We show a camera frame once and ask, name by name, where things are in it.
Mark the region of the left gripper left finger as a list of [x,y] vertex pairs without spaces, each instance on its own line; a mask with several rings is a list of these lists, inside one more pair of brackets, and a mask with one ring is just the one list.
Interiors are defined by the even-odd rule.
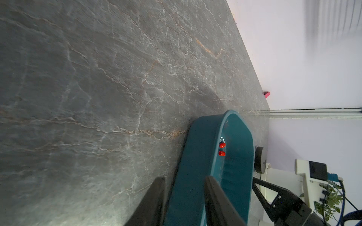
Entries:
[[164,221],[165,178],[157,177],[125,226],[162,226]]

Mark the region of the teal plastic storage box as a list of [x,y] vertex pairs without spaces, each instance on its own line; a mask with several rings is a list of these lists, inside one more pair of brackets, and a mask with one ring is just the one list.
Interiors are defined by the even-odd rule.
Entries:
[[[220,142],[226,143],[226,147],[220,148]],[[219,156],[219,151],[226,152],[226,156]],[[254,160],[252,133],[236,111],[196,119],[188,132],[164,225],[207,225],[207,176],[216,179],[237,213],[248,222]]]

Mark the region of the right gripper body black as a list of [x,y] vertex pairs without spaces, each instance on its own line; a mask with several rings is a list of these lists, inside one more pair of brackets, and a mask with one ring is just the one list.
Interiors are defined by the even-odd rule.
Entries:
[[275,226],[325,226],[322,218],[317,216],[306,205],[297,205],[284,209],[281,216],[274,222]]

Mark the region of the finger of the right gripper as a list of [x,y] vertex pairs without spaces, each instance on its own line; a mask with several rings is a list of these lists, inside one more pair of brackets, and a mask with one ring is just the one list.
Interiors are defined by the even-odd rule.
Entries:
[[272,222],[303,222],[302,200],[291,191],[253,178],[252,189]]

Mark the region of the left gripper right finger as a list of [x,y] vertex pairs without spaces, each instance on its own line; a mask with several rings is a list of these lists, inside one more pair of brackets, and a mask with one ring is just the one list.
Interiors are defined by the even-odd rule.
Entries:
[[207,176],[204,182],[206,221],[208,226],[246,226],[216,179]]

